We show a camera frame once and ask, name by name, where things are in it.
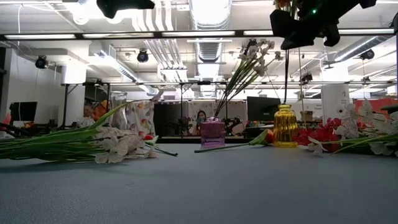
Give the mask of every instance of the yellow vase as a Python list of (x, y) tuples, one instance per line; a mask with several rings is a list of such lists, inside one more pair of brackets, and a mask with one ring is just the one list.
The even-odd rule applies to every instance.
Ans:
[(274, 146), (296, 147), (294, 136), (298, 133), (296, 114), (290, 110), (292, 105), (279, 105), (274, 118)]

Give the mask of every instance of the glass vase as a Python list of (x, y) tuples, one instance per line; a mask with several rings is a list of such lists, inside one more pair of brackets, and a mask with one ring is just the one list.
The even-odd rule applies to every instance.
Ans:
[(219, 118), (208, 118), (200, 125), (201, 148), (225, 146), (225, 124)]
[(290, 109), (291, 105), (279, 105), (279, 111), (274, 117), (274, 146), (296, 147), (294, 136), (299, 131), (296, 114)]
[[(127, 93), (121, 91), (113, 91), (111, 92), (111, 104), (112, 108), (115, 108), (123, 103), (127, 102)], [(118, 128), (120, 130), (127, 130), (127, 117), (126, 117), (126, 108), (120, 108), (117, 112), (115, 112), (110, 120), (109, 124), (111, 127)]]

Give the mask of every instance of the woman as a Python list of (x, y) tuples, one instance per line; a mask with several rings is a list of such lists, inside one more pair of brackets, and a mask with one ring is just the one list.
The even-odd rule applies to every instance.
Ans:
[(200, 124), (206, 121), (206, 113), (203, 110), (200, 110), (197, 114), (197, 125), (193, 130), (194, 136), (200, 136)]

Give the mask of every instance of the pink vase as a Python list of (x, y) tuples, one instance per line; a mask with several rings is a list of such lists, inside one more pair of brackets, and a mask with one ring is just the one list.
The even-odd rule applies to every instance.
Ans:
[(225, 146), (225, 124), (218, 118), (210, 117), (200, 125), (201, 148)]

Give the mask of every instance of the gray table surface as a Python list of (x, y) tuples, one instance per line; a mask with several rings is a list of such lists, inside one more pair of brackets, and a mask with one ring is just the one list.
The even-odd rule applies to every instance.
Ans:
[(398, 159), (240, 147), (116, 165), (0, 161), (0, 223), (398, 223)]

